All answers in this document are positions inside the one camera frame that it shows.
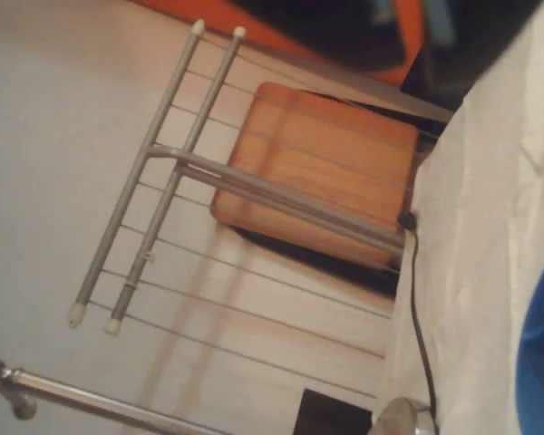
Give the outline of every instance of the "orange object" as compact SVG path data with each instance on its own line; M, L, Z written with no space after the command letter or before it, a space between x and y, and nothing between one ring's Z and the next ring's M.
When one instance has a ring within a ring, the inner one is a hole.
M203 18L206 25L215 30L231 34L238 25L248 30L248 40L309 60L329 62L303 45L289 39L267 24L261 23L251 15L226 0L136 0L168 15L184 20L195 21ZM403 65L368 75L380 82L400 86L415 56L423 45L423 13L421 0L394 0L401 26L406 59Z
M395 231L417 129L371 111L288 88L259 86L228 165ZM256 231L368 266L391 256L219 190L211 213Z

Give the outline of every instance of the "metal leg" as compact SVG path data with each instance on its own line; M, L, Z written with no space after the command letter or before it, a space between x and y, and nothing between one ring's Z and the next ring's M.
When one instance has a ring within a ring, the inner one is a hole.
M184 150L175 150L167 147L157 146L151 151L150 155L155 157L174 157L179 161L184 161L189 166L184 174L190 178L205 182L212 186L218 183L216 187L229 190L235 187L236 193L247 198L244 193L251 193L250 200L263 204L260 199L254 199L258 195L267 201L266 205L275 209L282 207L281 210L288 215L303 218L321 226L327 227L339 234L351 237L366 243L369 246L384 249L395 256L400 256L403 252L403 236L390 230L380 228L376 225L366 222L357 217L353 217L338 210L334 210L318 201L300 195L287 188L282 188L269 181L260 179L251 174L247 174L229 166L222 165L215 161L202 158L185 152Z
M228 179L218 178L204 171L190 167L183 169L183 175L186 177L190 177L191 179L196 179L197 181L209 184L210 186L213 186L215 188L226 190L230 193L238 195L239 197L248 199L263 206L273 208L277 211L281 211L295 218L303 219L307 222L326 228L330 231L334 231L342 236L352 238L353 240L358 240L359 242L365 243L368 246L386 250L388 252L391 252L395 256L399 256L403 252L402 247L392 245L388 242L379 241L374 237L371 237L370 235L359 231L356 228L350 228L346 225L343 225L342 223L332 222L329 219L318 216L318 214L316 213L310 212L306 208L296 208L293 205L285 203L282 198L269 197L267 195L263 195L260 191L251 191L246 186L234 184Z
M11 403L19 420L30 420L36 413L35 402L27 397L30 395L162 435L227 435L221 430L176 419L22 369L9 369L1 360L0 393Z
M137 187L137 182L139 181L148 158L148 151L157 140L157 135L159 134L161 125L165 121L165 117L170 109L173 97L180 87L183 75L188 69L189 61L191 60L191 57L198 46L199 38L201 34L203 34L203 30L203 20L198 20L191 28L191 35L189 36L186 46L183 49L180 61L178 62L175 72L171 76L170 83L163 95L163 98L161 99L160 106L155 112L153 121L151 122L145 138L143 139L137 157L133 162L131 172L125 181L125 185L123 186L123 190L121 191L119 199L117 200L117 204L112 211L107 228L105 228L105 231L102 234L101 242L99 242L97 251L83 280L81 290L76 296L76 300L69 311L68 321L72 328L78 326L83 321L86 305L91 300L92 291L97 283L97 279L99 278L99 274L101 273L105 260L109 255L112 243L117 236L117 231L119 230L121 221L125 216L125 212L127 211L127 207L129 206L133 192Z
M214 77L211 86L209 87L208 95L206 96L204 102L201 104L198 117L196 118L193 126L191 127L191 130L189 131L188 138L186 139L183 146L183 150L185 152L191 153L195 148L195 145L199 139L199 135L201 134L201 131L203 130L203 127L208 120L211 108L213 107L214 102L218 97L219 89L221 88L222 84L226 79L226 76L228 75L229 68L234 61L234 57L236 56L236 52L238 51L240 41L244 37L245 33L246 31L242 27L237 27L234 30L234 37L232 38L232 41L229 44L226 53L224 54L224 58L219 67L219 70L216 73L216 76ZM168 183L163 190L160 202L155 208L155 213L151 218L151 222L141 242L141 246L139 248L139 251L137 252L135 261L131 266L127 281L125 282L123 289L121 290L121 294L119 295L119 299L117 300L117 303L112 310L111 318L103 329L104 332L106 332L107 334L116 335L121 329L121 321L125 316L125 313L127 312L127 308L133 297L133 293L137 288L137 284L139 283L139 280L141 278L143 268L145 267L149 259L151 249L153 248L153 243L155 242L155 239L160 232L161 224L163 223L163 220L165 219L165 216L167 215L167 212L170 208L173 195L175 194L175 191L180 184L181 169L185 165L186 163L184 161L178 161L175 165L175 168L171 172L170 179L168 180Z

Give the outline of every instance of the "chrome pipe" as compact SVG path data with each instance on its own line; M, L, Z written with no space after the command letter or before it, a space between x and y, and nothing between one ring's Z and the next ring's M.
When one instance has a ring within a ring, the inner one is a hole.
M23 394L27 394L161 435L228 435L221 430L177 419L126 401L118 401L22 369L2 369L0 391L10 397L19 396L22 398Z

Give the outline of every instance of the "white plastic end cap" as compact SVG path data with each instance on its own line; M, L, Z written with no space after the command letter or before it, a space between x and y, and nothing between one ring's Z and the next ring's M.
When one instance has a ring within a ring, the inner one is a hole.
M108 335L119 335L121 320L109 319L102 330Z
M234 29L234 36L236 36L237 38L243 38L244 36L246 36L246 29L239 25Z
M75 302L69 310L69 326L72 328L76 328L79 324L81 324L83 322L84 314L86 313L86 311L86 305Z
M196 21L191 27L191 32L193 34L203 34L204 30L206 30L206 22L203 20Z

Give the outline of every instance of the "black cable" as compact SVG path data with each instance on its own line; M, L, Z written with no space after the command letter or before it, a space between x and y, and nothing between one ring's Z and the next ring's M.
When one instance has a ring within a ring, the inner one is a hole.
M427 349L425 348L423 332L421 330L421 325L419 324L419 319L417 317L417 304L415 303L415 265L417 262L417 254L419 252L417 217L414 215L414 213L407 212L399 215L397 221L399 222L399 225L409 231L415 238L415 246L413 248L413 256L411 259L411 319L413 321L413 329L415 330L417 344L419 345L419 354L421 355L423 370L425 371L425 380L427 381L427 390L429 392L429 406L431 408L435 435L439 435L440 431L439 426L437 425L437 399L435 396L435 384L433 382L432 366L429 362Z

